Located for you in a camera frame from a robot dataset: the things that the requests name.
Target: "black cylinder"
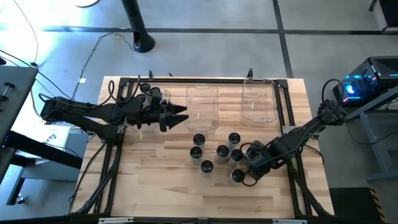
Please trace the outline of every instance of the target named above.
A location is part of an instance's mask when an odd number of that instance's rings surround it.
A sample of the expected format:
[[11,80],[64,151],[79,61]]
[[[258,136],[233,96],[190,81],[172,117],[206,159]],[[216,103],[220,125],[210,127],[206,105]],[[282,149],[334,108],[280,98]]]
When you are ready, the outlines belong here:
[[189,154],[191,155],[191,160],[193,163],[198,165],[201,163],[203,151],[199,147],[191,148]]
[[141,100],[142,103],[145,103],[145,101],[147,101],[147,97],[144,94],[138,94],[136,97]]
[[244,172],[240,169],[236,169],[232,171],[231,175],[229,176],[228,182],[230,184],[238,184],[244,180]]
[[228,164],[231,167],[236,166],[243,160],[243,152],[240,149],[235,149],[231,152],[231,156],[229,157]]
[[150,84],[148,84],[148,83],[143,83],[143,84],[141,84],[141,86],[139,87],[139,89],[141,90],[141,92],[148,93],[148,92],[150,91]]
[[228,147],[229,151],[232,152],[232,150],[235,149],[236,145],[238,145],[240,141],[241,136],[238,133],[231,133],[229,134],[225,145]]
[[218,146],[216,151],[216,156],[214,158],[215,162],[223,163],[227,160],[229,154],[229,150],[226,146]]
[[153,88],[150,89],[149,93],[150,93],[150,94],[154,94],[155,91],[160,92],[160,88],[158,88],[158,87],[153,87]]
[[211,161],[203,161],[200,164],[200,169],[202,170],[202,172],[209,174],[210,172],[213,171],[213,163]]
[[193,137],[193,144],[197,147],[200,147],[202,150],[205,150],[205,141],[206,138],[202,134],[196,134]]
[[134,50],[140,53],[152,50],[155,47],[155,40],[145,29],[137,0],[122,0],[122,3],[130,26],[134,30]]
[[228,140],[232,144],[237,144],[241,141],[241,136],[238,133],[231,133],[228,136]]

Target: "blue light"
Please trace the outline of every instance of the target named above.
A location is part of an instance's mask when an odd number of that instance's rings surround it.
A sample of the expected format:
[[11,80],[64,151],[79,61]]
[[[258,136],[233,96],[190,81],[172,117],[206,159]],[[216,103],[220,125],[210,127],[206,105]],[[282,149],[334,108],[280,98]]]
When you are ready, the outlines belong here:
[[346,90],[347,90],[347,93],[349,93],[349,94],[355,93],[355,91],[353,90],[353,87],[351,85],[346,85]]

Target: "desk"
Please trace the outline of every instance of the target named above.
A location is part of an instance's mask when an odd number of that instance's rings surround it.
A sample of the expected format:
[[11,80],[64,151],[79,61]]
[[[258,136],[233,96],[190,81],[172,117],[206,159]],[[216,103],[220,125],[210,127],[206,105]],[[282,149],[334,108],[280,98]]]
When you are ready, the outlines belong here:
[[[120,77],[105,77],[99,103],[108,97],[108,82],[118,86]],[[304,80],[289,79],[289,90],[295,122],[301,126],[312,116]],[[172,103],[185,105],[187,83],[155,83],[171,92]],[[213,160],[215,150],[224,144],[228,134],[237,132],[241,142],[260,140],[264,143],[280,136],[279,120],[265,128],[243,126],[241,116],[242,84],[216,84],[218,87],[220,126],[206,135],[205,158]],[[142,134],[127,128],[114,195],[112,216],[132,217],[213,217],[213,218],[288,218],[294,217],[286,166],[272,170],[254,187],[228,185],[231,168],[215,164],[212,177],[205,179],[198,166],[191,164],[189,150],[193,133],[183,123],[166,133],[158,128]],[[317,142],[309,145],[318,148]],[[81,173],[100,148],[98,138],[86,148]],[[104,151],[98,154],[77,192],[72,211],[79,209],[98,185]],[[322,160],[315,152],[304,149],[302,154],[309,189],[333,213]],[[103,195],[104,208],[107,193]],[[304,211],[302,193],[298,190],[300,208]]]

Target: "black pole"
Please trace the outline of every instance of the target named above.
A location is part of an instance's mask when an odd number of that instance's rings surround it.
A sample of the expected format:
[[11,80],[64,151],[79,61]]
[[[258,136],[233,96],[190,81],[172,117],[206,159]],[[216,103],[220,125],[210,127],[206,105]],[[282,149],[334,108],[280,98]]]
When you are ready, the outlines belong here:
[[155,47],[155,40],[145,29],[137,0],[122,0],[122,3],[130,26],[134,30],[134,50],[140,53],[152,50]]

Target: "pole base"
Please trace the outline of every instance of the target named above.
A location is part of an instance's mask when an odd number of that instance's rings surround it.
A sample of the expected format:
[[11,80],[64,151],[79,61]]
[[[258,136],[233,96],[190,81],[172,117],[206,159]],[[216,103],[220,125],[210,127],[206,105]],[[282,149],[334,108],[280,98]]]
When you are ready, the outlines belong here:
[[134,50],[146,53],[155,47],[155,39],[147,32],[134,32]]

